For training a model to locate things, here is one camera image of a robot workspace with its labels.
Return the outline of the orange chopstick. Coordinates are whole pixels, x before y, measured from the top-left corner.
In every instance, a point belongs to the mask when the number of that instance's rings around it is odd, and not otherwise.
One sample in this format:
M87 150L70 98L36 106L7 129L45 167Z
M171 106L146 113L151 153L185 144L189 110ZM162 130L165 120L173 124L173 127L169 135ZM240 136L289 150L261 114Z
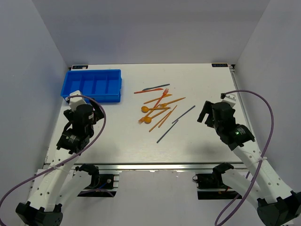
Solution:
M152 130L154 130L157 126L160 127L165 121L166 119L169 117L169 115L175 110L175 108L177 107L177 105L169 112L167 113L161 120L159 120L150 130L149 132L151 132Z
M159 125L158 125L158 128L160 128L162 126L162 124L167 120L167 118L169 117L169 115L173 112L170 111L160 122L159 122Z

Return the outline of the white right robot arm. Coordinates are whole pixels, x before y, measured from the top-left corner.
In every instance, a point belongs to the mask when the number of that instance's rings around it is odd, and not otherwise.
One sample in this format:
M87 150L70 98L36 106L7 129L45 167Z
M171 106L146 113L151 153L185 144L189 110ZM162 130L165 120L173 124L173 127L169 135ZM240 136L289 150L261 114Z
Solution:
M301 214L301 194L296 193L275 172L266 157L262 157L255 137L242 124L237 124L235 109L227 102L205 101L198 122L213 128L221 141L245 164L252 180L240 175L229 163L213 169L216 187L228 186L257 210L266 226L282 226Z

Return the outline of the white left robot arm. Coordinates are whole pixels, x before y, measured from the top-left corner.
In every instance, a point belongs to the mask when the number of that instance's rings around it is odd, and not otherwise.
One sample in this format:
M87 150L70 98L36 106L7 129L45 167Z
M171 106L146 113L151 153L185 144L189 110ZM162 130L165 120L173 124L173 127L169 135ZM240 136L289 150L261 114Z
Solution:
M103 108L93 99L85 102L82 95L69 99L64 111L68 120L56 144L56 152L42 181L25 203L19 203L16 214L28 226L58 226L63 210L85 188L99 184L99 169L93 164L76 167L76 175L66 183L74 163L92 142L94 125L105 119Z

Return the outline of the red-orange plastic fork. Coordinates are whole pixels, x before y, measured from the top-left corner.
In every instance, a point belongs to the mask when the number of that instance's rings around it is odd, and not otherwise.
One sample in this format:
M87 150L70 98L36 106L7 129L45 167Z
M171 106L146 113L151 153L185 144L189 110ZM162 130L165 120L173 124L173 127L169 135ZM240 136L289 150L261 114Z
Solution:
M156 102L156 104L153 106L153 108L156 108L156 107L159 105L160 101L163 99L163 97L164 97L165 95L168 94L168 92L169 92L169 89L165 89L165 90L164 90L162 96L157 100L157 102Z

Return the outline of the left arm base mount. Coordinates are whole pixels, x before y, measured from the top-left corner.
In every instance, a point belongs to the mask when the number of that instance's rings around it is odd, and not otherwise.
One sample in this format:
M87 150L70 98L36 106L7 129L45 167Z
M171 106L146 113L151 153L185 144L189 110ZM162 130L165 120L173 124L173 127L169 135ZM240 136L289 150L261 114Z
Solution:
M86 187L78 197L114 197L119 185L119 175L100 174L94 184Z

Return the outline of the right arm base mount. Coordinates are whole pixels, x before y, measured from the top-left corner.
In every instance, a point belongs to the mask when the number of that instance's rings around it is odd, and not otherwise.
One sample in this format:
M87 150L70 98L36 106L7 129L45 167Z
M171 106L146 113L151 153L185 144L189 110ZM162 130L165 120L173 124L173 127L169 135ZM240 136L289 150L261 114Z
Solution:
M197 185L199 200L231 200L238 193L217 181L212 174L196 174L192 181Z

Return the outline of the dark blue chopstick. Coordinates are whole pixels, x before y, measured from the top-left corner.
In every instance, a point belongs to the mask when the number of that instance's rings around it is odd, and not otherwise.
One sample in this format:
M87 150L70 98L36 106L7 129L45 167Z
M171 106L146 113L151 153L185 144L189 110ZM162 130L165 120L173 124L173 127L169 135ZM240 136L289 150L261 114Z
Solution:
M184 115L186 115L189 111L191 111L192 109L194 109L196 106L194 105L194 106L192 106L190 109L188 109L187 111L185 111L183 114L181 114L179 117L177 117L173 122L172 122L172 124L173 123L175 123L175 122L177 122L180 118L182 118Z
M178 123L179 120L176 120L172 126L157 140L157 144L167 135L167 133Z

